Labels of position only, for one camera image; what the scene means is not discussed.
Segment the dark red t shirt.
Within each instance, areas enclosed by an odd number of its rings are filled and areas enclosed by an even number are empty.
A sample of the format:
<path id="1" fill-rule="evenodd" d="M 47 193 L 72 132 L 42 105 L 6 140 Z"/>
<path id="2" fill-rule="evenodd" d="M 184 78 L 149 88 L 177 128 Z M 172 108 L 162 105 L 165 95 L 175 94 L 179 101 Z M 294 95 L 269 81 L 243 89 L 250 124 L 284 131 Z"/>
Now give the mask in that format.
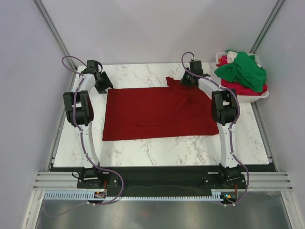
<path id="1" fill-rule="evenodd" d="M 110 89 L 103 141 L 219 133 L 205 92 L 171 77 L 166 83 L 166 87 Z"/>

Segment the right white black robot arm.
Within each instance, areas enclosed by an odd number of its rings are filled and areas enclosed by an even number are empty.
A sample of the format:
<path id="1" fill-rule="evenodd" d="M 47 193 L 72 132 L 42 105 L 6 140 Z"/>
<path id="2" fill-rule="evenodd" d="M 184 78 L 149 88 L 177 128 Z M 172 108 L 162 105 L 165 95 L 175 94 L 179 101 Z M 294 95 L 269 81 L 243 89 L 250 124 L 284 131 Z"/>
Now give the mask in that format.
<path id="1" fill-rule="evenodd" d="M 211 97 L 211 113 L 216 123 L 221 142 L 220 171 L 211 175 L 213 183 L 223 188 L 244 188 L 246 180 L 241 172 L 242 163 L 236 157 L 235 127 L 240 116 L 240 105 L 236 92 L 216 81 L 209 74 L 203 73 L 202 62 L 192 58 L 189 67 L 184 65 L 185 73 L 180 80 L 183 85 L 197 86 Z"/>

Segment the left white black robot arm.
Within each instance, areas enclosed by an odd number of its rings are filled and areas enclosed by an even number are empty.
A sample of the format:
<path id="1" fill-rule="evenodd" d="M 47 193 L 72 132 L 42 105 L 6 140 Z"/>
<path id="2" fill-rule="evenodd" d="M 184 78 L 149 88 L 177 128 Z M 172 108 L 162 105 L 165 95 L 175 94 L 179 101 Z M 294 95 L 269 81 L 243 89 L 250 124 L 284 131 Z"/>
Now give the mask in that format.
<path id="1" fill-rule="evenodd" d="M 102 64 L 96 60 L 88 60 L 85 69 L 75 73 L 79 75 L 80 80 L 71 91 L 63 94 L 63 101 L 67 121 L 74 127 L 81 148 L 81 169 L 76 171 L 77 188 L 99 189 L 103 188 L 107 181 L 103 172 L 97 168 L 100 161 L 92 136 L 94 110 L 90 92 L 95 88 L 97 93 L 106 94 L 109 88 L 113 88 L 113 84 Z"/>

